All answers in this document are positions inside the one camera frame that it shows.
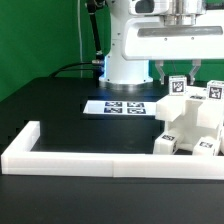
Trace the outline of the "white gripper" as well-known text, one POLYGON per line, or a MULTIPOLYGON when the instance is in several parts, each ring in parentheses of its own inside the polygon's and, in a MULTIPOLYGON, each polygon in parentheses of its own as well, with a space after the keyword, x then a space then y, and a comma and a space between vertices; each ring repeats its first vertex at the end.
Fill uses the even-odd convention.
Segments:
POLYGON ((123 33, 122 55, 126 60, 157 60, 161 84, 165 83, 163 60, 193 60, 189 72, 193 85, 200 59, 224 59, 224 15, 199 16, 193 26, 165 26, 157 16, 130 19, 123 33))

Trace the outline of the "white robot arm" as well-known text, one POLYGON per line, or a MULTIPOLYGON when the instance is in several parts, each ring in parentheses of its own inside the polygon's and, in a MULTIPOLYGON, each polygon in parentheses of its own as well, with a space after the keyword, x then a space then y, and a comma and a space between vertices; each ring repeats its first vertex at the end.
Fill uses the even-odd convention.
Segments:
POLYGON ((193 78, 203 59, 224 59, 224 0, 87 0, 96 57, 104 61, 103 85, 137 86, 152 81, 153 61, 165 78, 163 63, 190 60, 193 78), (102 52, 96 12, 107 7, 110 50, 102 52))

